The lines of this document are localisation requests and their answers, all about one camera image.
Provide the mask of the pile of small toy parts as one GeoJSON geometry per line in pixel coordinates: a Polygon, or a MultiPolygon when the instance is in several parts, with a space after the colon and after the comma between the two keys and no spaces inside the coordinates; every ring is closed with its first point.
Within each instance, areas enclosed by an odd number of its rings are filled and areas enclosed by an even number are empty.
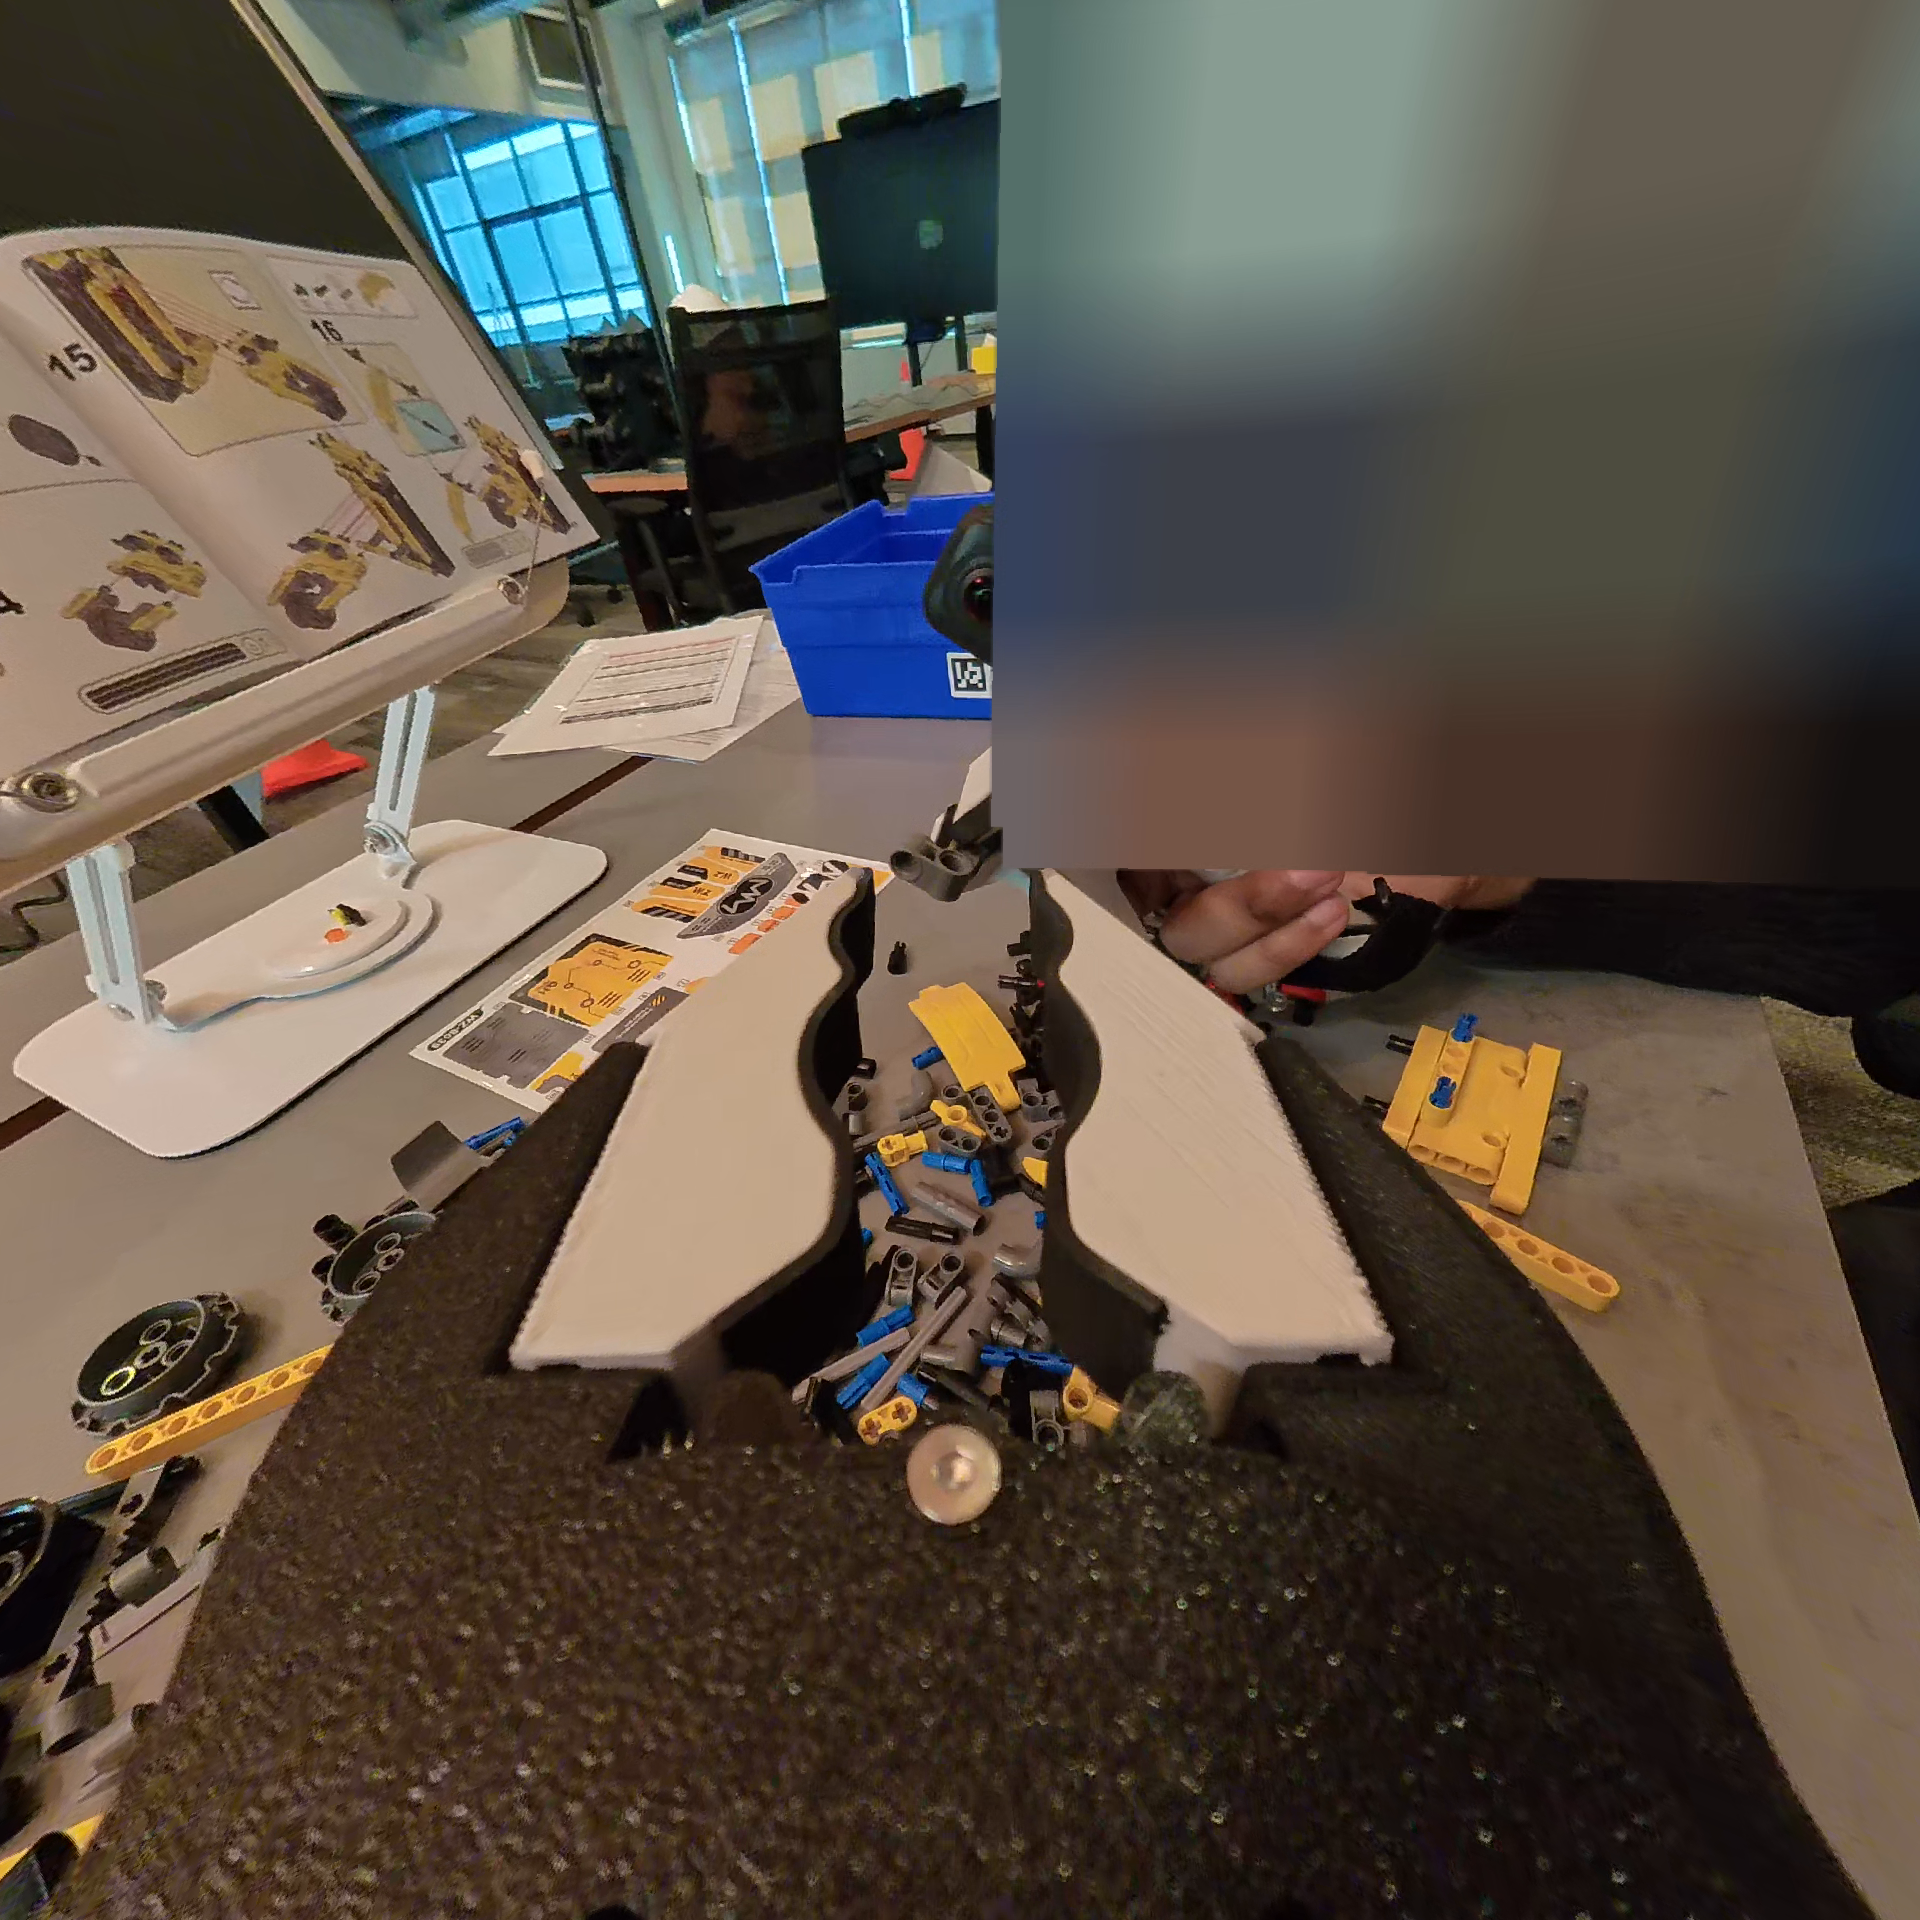
{"type": "Polygon", "coordinates": [[[838,1097],[867,1320],[793,1391],[836,1443],[892,1445],[944,1417],[1058,1455],[1116,1435],[1121,1404],[1072,1361],[1044,1303],[1050,1155],[1062,1101],[1040,1063],[1044,986],[1029,935],[973,987],[1026,1056],[1017,1111],[954,1081],[904,1004],[906,1048],[865,1055],[838,1097]]]}

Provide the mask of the yellow toy frame blue pins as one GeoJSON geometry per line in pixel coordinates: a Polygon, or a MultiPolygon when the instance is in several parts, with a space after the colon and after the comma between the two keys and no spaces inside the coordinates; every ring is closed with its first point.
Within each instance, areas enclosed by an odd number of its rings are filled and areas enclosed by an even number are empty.
{"type": "Polygon", "coordinates": [[[1381,1107],[1386,1138],[1428,1171],[1472,1185],[1490,1212],[1520,1218],[1545,1167],[1577,1155],[1592,1090],[1549,1044],[1507,1044],[1475,1016],[1382,1043],[1400,1084],[1381,1107]]]}

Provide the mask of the black toy track links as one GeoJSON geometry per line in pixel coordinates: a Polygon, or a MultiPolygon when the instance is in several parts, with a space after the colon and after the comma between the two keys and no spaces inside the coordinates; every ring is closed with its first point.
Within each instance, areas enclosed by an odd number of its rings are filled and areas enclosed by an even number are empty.
{"type": "Polygon", "coordinates": [[[52,1813],[108,1788],[154,1693],[114,1681],[109,1663],[200,1596],[221,1532],[181,1548],[169,1527],[201,1480],[181,1457],[130,1480],[52,1503],[62,1514],[57,1586],[40,1632],[2,1643],[2,1837],[24,1848],[52,1813]]]}

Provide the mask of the large black screen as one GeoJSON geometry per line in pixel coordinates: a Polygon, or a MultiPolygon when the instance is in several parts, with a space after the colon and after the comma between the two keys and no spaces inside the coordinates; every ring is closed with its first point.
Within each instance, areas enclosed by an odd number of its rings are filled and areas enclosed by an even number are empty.
{"type": "Polygon", "coordinates": [[[108,227],[430,271],[260,7],[4,3],[2,232],[108,227]]]}

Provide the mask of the white book stand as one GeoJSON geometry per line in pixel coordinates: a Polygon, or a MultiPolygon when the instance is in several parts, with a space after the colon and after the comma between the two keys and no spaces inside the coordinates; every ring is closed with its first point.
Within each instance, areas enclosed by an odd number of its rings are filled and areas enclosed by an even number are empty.
{"type": "Polygon", "coordinates": [[[598,848],[498,823],[418,823],[437,685],[540,632],[569,563],[522,560],[200,712],[48,760],[4,786],[4,888],[64,864],[80,1001],[43,1017],[4,967],[4,1120],[36,1097],[182,1161],[249,1137],[585,896],[598,848]],[[385,701],[349,858],[174,956],[144,949],[129,834],[385,701]],[[369,931],[328,947],[329,909],[369,931]]]}

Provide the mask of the black computer monitor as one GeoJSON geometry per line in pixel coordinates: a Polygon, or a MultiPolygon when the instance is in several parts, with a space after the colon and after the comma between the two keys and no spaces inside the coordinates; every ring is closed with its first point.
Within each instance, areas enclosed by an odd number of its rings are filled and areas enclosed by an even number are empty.
{"type": "Polygon", "coordinates": [[[824,296],[841,330],[1000,306],[1002,105],[805,147],[824,296]]]}

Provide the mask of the yellow curved toy panel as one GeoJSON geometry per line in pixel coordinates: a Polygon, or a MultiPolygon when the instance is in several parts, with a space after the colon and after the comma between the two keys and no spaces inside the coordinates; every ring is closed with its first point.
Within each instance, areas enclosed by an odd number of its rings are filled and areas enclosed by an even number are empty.
{"type": "Polygon", "coordinates": [[[908,1012],[925,1028],[961,1090],[986,1090],[1004,1114],[1021,1107],[1017,1076],[1026,1073],[1026,1056],[978,989],[966,983],[937,983],[923,987],[908,1004],[908,1012]]]}

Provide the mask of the toy instruction booklet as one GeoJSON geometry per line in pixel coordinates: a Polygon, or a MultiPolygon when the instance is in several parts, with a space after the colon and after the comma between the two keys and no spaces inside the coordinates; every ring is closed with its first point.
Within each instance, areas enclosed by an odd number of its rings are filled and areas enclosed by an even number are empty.
{"type": "Polygon", "coordinates": [[[4,234],[4,884],[525,634],[594,540],[406,256],[4,234]]]}

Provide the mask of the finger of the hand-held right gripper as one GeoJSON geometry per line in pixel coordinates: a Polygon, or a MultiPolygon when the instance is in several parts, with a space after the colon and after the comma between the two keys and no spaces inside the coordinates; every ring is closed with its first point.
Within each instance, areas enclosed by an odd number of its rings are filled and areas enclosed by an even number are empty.
{"type": "Polygon", "coordinates": [[[934,841],[971,843],[988,858],[980,877],[989,877],[1002,859],[1002,831],[992,812],[992,749],[986,749],[966,769],[958,795],[940,815],[934,841]]]}

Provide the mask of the person's right hand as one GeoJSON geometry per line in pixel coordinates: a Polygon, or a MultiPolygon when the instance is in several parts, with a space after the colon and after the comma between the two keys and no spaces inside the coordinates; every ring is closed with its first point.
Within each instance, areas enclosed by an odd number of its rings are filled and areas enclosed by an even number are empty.
{"type": "MultiPolygon", "coordinates": [[[[1292,976],[1321,986],[1324,956],[1353,932],[1360,900],[1377,896],[1364,872],[1235,872],[1144,869],[1116,873],[1138,920],[1158,935],[1163,951],[1186,969],[1203,969],[1221,993],[1256,995],[1292,976]]],[[[1370,993],[1400,983],[1421,965],[1448,921],[1499,914],[1541,880],[1523,875],[1382,877],[1390,895],[1421,900],[1413,932],[1393,932],[1386,959],[1355,951],[1360,972],[1336,976],[1338,993],[1370,993]]]]}

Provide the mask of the black toy sprocket wheel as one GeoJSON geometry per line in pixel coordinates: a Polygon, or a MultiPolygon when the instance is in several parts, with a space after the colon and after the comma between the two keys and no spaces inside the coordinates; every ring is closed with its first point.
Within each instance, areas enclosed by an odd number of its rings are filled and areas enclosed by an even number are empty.
{"type": "Polygon", "coordinates": [[[400,1201],[363,1226],[344,1216],[325,1213],[316,1221],[314,1235],[322,1242],[325,1256],[314,1274],[320,1282],[320,1309],[328,1321],[344,1327],[371,1299],[376,1288],[404,1259],[410,1247],[427,1235],[437,1212],[400,1201]]]}
{"type": "Polygon", "coordinates": [[[72,1423],[114,1437],[185,1408],[245,1357],[249,1320],[224,1292],[156,1303],[108,1333],[82,1361],[72,1423]]]}
{"type": "Polygon", "coordinates": [[[57,1504],[24,1497],[2,1506],[4,1648],[40,1632],[40,1620],[57,1586],[59,1527],[62,1514],[57,1504]]]}

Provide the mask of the grey toy panel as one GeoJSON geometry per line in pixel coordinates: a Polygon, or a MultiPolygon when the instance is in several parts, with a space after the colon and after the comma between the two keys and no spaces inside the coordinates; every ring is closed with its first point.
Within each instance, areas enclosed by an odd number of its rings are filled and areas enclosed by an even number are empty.
{"type": "Polygon", "coordinates": [[[438,1213],[494,1157],[432,1120],[390,1155],[390,1171],[410,1210],[438,1213]]]}

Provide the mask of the long yellow toy beam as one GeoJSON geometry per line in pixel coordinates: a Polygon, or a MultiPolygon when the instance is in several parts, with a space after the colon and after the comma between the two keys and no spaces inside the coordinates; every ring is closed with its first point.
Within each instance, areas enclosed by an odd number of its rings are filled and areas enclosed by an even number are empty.
{"type": "Polygon", "coordinates": [[[1606,1312],[1621,1299],[1619,1280],[1558,1247],[1509,1221],[1456,1201],[1468,1221],[1510,1261],[1534,1288],[1585,1312],[1606,1312]]]}
{"type": "Polygon", "coordinates": [[[332,1354],[333,1344],[329,1343],[258,1376],[228,1384],[178,1411],[162,1413],[144,1426],[101,1443],[86,1455],[82,1469],[91,1481],[125,1481],[168,1460],[193,1457],[228,1433],[294,1407],[332,1354]]]}

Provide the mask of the toy sticker sheet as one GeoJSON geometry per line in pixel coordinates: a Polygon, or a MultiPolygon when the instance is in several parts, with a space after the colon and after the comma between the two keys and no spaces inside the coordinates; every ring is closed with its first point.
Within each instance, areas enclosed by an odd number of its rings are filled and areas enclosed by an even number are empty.
{"type": "Polygon", "coordinates": [[[811,914],[860,859],[709,831],[413,1048],[421,1065],[544,1114],[597,1058],[643,1044],[732,962],[811,914]]]}

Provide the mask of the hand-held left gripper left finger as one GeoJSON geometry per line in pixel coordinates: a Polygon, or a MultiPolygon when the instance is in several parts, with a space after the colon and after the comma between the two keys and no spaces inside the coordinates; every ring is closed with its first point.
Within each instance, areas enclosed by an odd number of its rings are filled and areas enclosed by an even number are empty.
{"type": "Polygon", "coordinates": [[[833,1100],[860,1058],[874,873],[841,872],[645,1050],[536,1296],[512,1369],[702,1388],[722,1333],[857,1236],[833,1100]]]}

